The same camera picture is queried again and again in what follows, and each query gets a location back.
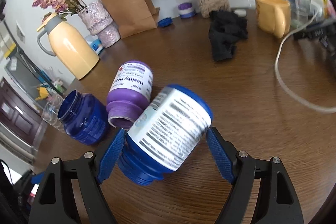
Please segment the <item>blue bottle with white label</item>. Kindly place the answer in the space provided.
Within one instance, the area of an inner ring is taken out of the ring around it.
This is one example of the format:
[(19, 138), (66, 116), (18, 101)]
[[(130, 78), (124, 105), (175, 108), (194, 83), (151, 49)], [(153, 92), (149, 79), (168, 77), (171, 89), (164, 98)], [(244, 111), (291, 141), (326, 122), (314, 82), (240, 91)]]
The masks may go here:
[(127, 131), (118, 167), (147, 186), (178, 170), (209, 129), (213, 112), (181, 85), (164, 87)]

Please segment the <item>clear plastic cup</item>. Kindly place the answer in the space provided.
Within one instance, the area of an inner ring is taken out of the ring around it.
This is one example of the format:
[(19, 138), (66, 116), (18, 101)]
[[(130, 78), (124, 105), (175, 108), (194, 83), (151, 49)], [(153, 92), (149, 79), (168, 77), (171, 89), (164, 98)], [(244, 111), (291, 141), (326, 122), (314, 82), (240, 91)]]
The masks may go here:
[(58, 119), (58, 111), (62, 103), (63, 98), (59, 94), (49, 96), (42, 112), (42, 119), (57, 130), (64, 132), (64, 126)]

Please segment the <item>dark blue translucent bottle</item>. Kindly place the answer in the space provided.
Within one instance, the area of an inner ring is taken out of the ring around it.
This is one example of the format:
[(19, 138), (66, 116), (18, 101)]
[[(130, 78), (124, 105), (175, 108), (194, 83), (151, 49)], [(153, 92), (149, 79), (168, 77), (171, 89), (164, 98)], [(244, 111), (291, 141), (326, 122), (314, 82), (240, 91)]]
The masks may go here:
[(85, 145), (98, 143), (110, 129), (105, 105), (92, 94), (77, 90), (62, 102), (58, 120), (67, 135)]

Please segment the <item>purple bottle with white label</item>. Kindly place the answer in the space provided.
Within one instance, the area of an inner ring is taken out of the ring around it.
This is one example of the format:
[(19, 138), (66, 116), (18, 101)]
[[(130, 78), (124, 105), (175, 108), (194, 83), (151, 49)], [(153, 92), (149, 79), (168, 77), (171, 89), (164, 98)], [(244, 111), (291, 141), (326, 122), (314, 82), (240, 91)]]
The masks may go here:
[(137, 60), (123, 63), (114, 78), (106, 99), (108, 122), (128, 130), (150, 104), (153, 72)]

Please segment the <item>small blue white box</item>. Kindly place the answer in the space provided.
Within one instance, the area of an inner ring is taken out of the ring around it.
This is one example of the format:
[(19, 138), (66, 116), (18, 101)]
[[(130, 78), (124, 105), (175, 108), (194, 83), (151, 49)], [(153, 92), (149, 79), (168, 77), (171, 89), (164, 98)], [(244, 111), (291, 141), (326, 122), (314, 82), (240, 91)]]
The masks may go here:
[(85, 41), (89, 44), (89, 46), (96, 52), (97, 55), (99, 55), (102, 50), (104, 49), (100, 39), (98, 36), (92, 36), (88, 35), (85, 37)]

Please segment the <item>black crumpled cloth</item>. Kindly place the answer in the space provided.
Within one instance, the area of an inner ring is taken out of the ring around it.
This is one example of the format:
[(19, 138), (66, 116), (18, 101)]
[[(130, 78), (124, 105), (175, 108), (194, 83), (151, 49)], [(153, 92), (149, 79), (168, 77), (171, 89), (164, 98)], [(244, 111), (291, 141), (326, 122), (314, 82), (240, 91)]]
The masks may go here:
[(236, 43), (248, 39), (248, 20), (239, 17), (233, 11), (210, 12), (209, 40), (212, 57), (215, 62), (232, 59)]

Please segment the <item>pink textured vase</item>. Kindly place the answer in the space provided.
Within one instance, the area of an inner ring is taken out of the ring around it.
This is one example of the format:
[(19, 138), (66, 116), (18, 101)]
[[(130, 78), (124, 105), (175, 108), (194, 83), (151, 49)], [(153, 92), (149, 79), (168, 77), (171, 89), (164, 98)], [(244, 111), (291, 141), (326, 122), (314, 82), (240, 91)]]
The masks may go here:
[(121, 39), (117, 25), (101, 0), (90, 3), (78, 16), (92, 36), (97, 36), (104, 48), (109, 48)]

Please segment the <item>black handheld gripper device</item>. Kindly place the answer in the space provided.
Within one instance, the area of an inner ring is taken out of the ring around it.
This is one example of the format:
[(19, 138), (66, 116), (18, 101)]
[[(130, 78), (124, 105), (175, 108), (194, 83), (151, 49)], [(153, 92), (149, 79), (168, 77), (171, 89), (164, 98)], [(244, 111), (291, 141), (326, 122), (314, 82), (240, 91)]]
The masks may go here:
[(321, 22), (312, 23), (302, 31), (293, 35), (294, 40), (318, 39), (326, 48), (331, 60), (335, 62), (335, 19), (325, 19)]

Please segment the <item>yellow ceramic mug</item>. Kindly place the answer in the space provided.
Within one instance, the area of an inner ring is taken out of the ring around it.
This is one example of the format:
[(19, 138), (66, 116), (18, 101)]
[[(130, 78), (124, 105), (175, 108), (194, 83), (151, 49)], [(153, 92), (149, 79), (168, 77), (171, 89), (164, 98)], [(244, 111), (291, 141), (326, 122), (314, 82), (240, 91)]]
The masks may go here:
[(290, 30), (291, 6), (287, 0), (255, 0), (258, 27), (282, 38)]

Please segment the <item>clear drinking glass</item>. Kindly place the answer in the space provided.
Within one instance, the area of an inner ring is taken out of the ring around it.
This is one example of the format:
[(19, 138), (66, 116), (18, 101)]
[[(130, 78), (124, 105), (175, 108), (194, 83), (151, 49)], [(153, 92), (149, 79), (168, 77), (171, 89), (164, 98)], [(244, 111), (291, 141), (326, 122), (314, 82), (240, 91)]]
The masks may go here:
[(311, 0), (294, 0), (291, 3), (291, 26), (299, 28), (308, 22)]

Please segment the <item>brown paper bag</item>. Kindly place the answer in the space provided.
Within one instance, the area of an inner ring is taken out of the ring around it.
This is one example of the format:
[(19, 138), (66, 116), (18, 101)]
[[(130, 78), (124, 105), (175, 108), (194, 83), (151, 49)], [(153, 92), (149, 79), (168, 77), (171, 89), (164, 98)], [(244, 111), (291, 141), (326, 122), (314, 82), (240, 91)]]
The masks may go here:
[(118, 26), (121, 37), (157, 28), (159, 8), (152, 0), (101, 0)]

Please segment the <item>blue bottle cap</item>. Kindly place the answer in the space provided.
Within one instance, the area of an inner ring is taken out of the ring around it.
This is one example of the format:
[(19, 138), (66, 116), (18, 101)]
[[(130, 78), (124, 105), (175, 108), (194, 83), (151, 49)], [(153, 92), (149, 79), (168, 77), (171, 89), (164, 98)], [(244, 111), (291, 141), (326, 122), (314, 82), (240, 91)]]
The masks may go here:
[(171, 17), (168, 17), (168, 18), (164, 18), (164, 19), (161, 19), (159, 22), (158, 22), (158, 26), (160, 28), (164, 28), (164, 27), (168, 27), (170, 25), (173, 24), (173, 20)]

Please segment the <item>small purple white jar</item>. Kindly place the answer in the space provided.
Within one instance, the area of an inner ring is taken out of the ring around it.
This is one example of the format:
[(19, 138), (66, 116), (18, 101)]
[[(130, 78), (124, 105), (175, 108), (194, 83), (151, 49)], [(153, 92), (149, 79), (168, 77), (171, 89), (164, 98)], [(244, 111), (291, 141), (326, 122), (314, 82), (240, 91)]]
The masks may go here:
[(178, 13), (181, 19), (191, 18), (197, 14), (193, 4), (190, 2), (178, 5)]

